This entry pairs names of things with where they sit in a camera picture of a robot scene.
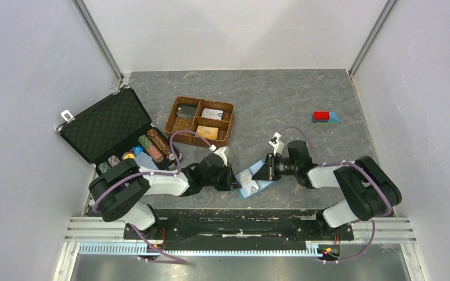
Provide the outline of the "silver VIP credit card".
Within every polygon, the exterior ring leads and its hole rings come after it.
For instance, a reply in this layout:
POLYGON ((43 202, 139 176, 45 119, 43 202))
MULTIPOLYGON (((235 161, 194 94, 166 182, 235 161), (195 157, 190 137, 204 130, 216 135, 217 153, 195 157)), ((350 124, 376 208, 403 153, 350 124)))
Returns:
POLYGON ((237 180, 242 186, 240 193, 244 198, 252 196, 260 190, 258 183, 252 179, 252 175, 249 170, 244 170, 239 173, 237 175, 237 180))

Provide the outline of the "blue card holder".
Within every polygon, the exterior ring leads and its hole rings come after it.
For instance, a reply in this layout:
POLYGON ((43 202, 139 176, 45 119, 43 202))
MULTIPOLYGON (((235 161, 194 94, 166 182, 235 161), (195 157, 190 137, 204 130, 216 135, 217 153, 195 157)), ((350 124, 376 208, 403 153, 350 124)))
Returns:
POLYGON ((263 160, 259 160, 249 168, 243 170, 236 174, 236 179, 239 182, 241 188, 238 190, 238 193, 242 196, 242 198, 247 199, 263 190, 273 185, 274 181, 261 181, 261 180, 253 180, 252 176, 256 174, 264 165, 263 160))

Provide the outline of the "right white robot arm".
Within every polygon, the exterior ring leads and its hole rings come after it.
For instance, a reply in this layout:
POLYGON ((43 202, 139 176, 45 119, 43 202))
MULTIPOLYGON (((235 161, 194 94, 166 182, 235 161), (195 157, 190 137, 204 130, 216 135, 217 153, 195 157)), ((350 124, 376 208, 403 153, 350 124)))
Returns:
POLYGON ((339 188, 344 199, 316 217, 315 232, 323 239, 333 237, 339 227, 348 223, 387 216, 402 201, 398 187, 370 156, 353 162, 318 165, 304 141, 293 140, 287 148, 288 157, 269 153, 251 178, 278 181, 282 176, 294 176, 299 185, 309 189, 339 188))

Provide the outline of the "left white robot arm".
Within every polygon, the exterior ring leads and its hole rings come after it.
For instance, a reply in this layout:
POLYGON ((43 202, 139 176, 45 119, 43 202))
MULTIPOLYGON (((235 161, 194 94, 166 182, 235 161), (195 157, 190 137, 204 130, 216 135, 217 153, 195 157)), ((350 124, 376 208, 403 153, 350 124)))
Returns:
POLYGON ((105 222, 121 220, 151 239, 160 233, 161 223, 153 207, 140 202, 143 196, 187 197, 205 187, 217 191, 241 187, 224 154, 211 153, 199 163, 173 171, 148 169, 134 159, 123 160, 93 180, 88 189, 94 199, 93 211, 105 222))

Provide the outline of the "gold VIP card stack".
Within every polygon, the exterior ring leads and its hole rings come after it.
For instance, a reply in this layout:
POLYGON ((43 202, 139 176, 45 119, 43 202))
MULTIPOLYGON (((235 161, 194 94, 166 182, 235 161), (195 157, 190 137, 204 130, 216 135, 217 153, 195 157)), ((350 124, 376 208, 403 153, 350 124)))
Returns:
POLYGON ((205 139, 216 140, 218 138, 219 129, 217 127, 209 127, 198 125, 196 133, 205 139))

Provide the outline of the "black VIP card stack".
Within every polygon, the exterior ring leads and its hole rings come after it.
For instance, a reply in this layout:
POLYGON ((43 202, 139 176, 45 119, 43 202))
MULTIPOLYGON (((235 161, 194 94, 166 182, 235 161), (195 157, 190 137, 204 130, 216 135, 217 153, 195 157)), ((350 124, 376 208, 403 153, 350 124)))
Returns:
POLYGON ((197 105, 179 104, 176 115, 179 118, 193 119, 197 111, 197 105))

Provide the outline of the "blue playing card deck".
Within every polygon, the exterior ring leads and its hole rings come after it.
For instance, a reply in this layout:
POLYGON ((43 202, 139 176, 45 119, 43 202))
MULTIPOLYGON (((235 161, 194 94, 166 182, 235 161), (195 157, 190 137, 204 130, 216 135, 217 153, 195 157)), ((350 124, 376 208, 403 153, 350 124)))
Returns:
POLYGON ((147 155, 145 152, 141 152, 135 157, 135 161, 137 165, 141 167, 145 167, 147 169, 159 170, 153 159, 150 155, 147 155))

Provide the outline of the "brown woven divided basket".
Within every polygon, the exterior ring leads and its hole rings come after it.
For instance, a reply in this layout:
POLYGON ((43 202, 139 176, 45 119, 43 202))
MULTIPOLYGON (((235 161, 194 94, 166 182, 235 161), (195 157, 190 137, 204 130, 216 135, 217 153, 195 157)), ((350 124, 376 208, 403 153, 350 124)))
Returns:
POLYGON ((209 142, 219 148, 229 144, 233 122, 234 105, 231 103, 178 96, 175 98, 164 131, 167 137, 171 137, 180 130, 196 132, 199 126, 217 128, 216 139, 210 139, 209 142), (189 105, 196 108, 195 112, 190 115, 190 118, 177 115, 178 108, 181 105, 189 105), (205 109, 217 109, 222 111, 223 115, 220 119, 204 117, 202 113, 205 109))

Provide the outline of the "red blue toy brick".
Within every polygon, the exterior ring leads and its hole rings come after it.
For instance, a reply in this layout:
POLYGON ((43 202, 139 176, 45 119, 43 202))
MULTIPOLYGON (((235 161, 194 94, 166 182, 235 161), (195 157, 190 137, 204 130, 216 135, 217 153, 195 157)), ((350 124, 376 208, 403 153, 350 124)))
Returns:
POLYGON ((316 124, 338 124, 340 122, 339 116, 332 111, 314 111, 311 120, 316 124))

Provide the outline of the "red white chip row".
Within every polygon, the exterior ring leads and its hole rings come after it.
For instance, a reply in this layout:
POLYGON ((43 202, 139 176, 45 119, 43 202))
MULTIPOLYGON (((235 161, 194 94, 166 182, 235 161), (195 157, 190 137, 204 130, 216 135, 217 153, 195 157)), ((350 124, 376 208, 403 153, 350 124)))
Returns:
POLYGON ((155 145, 147 147, 146 150, 156 163, 162 162, 165 158, 164 155, 159 151, 159 149, 155 145))

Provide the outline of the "orange black chip row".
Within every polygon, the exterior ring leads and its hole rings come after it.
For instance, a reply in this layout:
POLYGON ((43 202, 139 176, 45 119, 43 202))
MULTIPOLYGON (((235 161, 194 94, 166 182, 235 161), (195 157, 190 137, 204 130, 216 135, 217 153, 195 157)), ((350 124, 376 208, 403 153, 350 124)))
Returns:
POLYGON ((170 146, 166 143, 164 138, 158 133, 156 129, 150 129, 147 132, 148 138, 152 143, 162 152, 167 159, 173 161, 176 159, 175 154, 172 153, 170 146))

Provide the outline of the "yellow poker chip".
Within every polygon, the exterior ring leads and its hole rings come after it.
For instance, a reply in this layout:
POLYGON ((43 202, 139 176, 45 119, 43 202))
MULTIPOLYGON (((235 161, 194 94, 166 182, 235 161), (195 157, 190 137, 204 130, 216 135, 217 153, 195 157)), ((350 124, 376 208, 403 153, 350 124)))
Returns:
POLYGON ((122 160, 135 159, 135 158, 136 158, 136 156, 135 156, 135 154, 132 153, 132 152, 126 152, 126 153, 124 153, 123 156, 122 156, 122 160))

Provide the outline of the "black poker chip case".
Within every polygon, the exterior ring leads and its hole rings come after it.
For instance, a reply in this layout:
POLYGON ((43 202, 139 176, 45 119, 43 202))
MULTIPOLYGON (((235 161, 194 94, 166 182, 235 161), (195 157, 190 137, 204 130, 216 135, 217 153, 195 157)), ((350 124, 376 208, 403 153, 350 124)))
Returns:
MULTIPOLYGON (((142 147, 139 139, 142 135, 148 137, 150 129, 156 129, 170 146, 169 138, 155 126, 135 90, 126 85, 61 124, 57 132, 101 175, 100 163, 108 162, 113 155, 122 160, 124 153, 142 147)), ((181 160, 180 151, 173 149, 176 159, 181 160)), ((160 163, 154 161, 159 170, 176 169, 176 159, 164 157, 160 163)))

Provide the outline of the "green chip row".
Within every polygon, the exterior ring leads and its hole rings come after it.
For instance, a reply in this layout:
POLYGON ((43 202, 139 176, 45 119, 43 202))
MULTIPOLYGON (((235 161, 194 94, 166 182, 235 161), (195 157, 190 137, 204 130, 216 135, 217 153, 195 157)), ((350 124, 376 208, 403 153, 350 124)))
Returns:
POLYGON ((102 162, 98 165, 98 170, 101 174, 106 173, 111 169, 111 165, 108 162, 102 162))

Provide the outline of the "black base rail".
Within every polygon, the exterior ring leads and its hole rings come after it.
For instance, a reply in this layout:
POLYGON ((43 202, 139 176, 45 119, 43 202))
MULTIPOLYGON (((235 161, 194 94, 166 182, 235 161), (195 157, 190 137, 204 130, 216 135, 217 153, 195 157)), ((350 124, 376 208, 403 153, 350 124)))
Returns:
POLYGON ((350 225, 324 230, 319 210, 157 209, 141 233, 167 251, 302 250, 306 241, 354 240, 350 225))

